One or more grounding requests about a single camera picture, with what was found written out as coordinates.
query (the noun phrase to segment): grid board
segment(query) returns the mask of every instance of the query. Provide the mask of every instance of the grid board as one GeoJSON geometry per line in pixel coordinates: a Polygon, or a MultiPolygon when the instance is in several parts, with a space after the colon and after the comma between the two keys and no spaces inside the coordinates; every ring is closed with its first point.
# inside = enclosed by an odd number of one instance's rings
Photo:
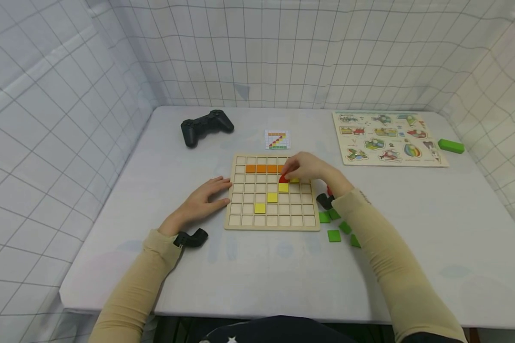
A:
{"type": "Polygon", "coordinates": [[[287,156],[235,155],[226,230],[319,231],[310,180],[278,182],[287,156]]]}

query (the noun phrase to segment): wooden puzzle board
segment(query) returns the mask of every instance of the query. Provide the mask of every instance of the wooden puzzle board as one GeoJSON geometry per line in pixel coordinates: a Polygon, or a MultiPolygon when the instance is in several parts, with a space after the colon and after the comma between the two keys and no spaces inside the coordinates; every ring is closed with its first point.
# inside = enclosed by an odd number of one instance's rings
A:
{"type": "Polygon", "coordinates": [[[287,156],[235,155],[227,230],[319,231],[319,210],[310,180],[279,183],[287,156]]]}
{"type": "Polygon", "coordinates": [[[418,113],[334,111],[332,116],[344,165],[449,166],[418,113]]]}

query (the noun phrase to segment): black wrist device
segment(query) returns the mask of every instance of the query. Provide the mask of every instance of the black wrist device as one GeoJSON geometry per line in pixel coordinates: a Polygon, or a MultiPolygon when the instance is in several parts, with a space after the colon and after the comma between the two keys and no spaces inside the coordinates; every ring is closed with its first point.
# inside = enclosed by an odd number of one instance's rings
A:
{"type": "Polygon", "coordinates": [[[174,241],[174,245],[178,248],[183,246],[189,246],[190,248],[197,248],[206,242],[208,234],[206,231],[199,228],[195,233],[189,235],[187,232],[179,232],[177,238],[174,241]]]}

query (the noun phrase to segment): green block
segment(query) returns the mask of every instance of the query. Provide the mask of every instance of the green block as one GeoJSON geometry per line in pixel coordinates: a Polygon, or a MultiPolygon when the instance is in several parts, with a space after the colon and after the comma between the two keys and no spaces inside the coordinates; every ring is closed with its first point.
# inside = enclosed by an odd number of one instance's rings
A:
{"type": "Polygon", "coordinates": [[[327,212],[328,212],[328,214],[330,216],[330,219],[332,219],[332,220],[336,220],[336,219],[340,219],[341,218],[341,216],[336,212],[334,207],[329,209],[327,212]]]}
{"type": "Polygon", "coordinates": [[[349,239],[349,244],[351,246],[354,246],[355,248],[361,248],[360,243],[355,235],[351,235],[351,238],[349,239]]]}
{"type": "Polygon", "coordinates": [[[465,151],[465,147],[462,143],[458,143],[456,141],[449,141],[449,140],[439,140],[438,142],[439,148],[455,152],[456,154],[461,154],[465,151]]]}
{"type": "Polygon", "coordinates": [[[341,242],[340,232],[337,230],[328,230],[328,240],[330,242],[341,242]]]}
{"type": "Polygon", "coordinates": [[[327,212],[319,212],[319,221],[321,223],[330,223],[330,216],[327,212]]]}
{"type": "Polygon", "coordinates": [[[351,233],[351,227],[346,222],[342,222],[340,226],[338,226],[341,231],[344,232],[344,234],[348,235],[351,233]]]}

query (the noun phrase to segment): black game controller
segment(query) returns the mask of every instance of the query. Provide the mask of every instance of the black game controller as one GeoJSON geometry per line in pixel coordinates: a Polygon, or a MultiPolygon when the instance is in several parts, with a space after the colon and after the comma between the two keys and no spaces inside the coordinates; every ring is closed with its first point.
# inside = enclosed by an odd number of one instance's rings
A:
{"type": "Polygon", "coordinates": [[[197,119],[187,119],[181,123],[181,132],[185,145],[194,148],[198,144],[198,139],[204,137],[211,131],[224,131],[231,133],[235,127],[227,118],[225,112],[213,110],[206,116],[197,119]]]}

